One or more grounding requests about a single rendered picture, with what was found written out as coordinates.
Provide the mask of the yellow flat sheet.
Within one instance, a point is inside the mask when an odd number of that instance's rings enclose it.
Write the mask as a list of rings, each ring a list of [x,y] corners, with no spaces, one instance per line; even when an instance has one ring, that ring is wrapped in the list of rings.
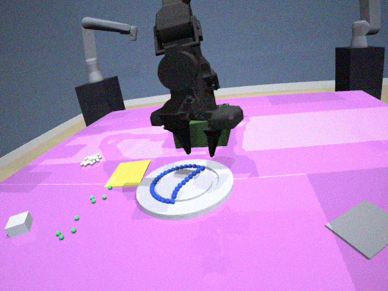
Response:
[[[120,163],[104,188],[138,186],[150,162],[151,160]]]

